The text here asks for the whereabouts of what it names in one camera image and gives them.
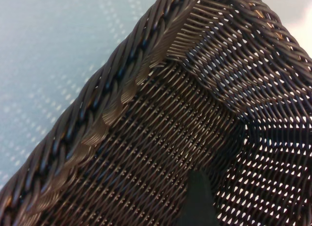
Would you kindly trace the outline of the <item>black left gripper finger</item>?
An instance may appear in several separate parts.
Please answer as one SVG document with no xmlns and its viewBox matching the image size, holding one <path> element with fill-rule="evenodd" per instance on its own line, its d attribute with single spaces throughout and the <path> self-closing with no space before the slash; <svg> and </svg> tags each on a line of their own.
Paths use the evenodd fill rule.
<svg viewBox="0 0 312 226">
<path fill-rule="evenodd" d="M 182 226 L 216 226 L 217 217 L 210 180 L 202 171 L 192 171 L 188 178 L 187 196 L 181 210 Z"/>
</svg>

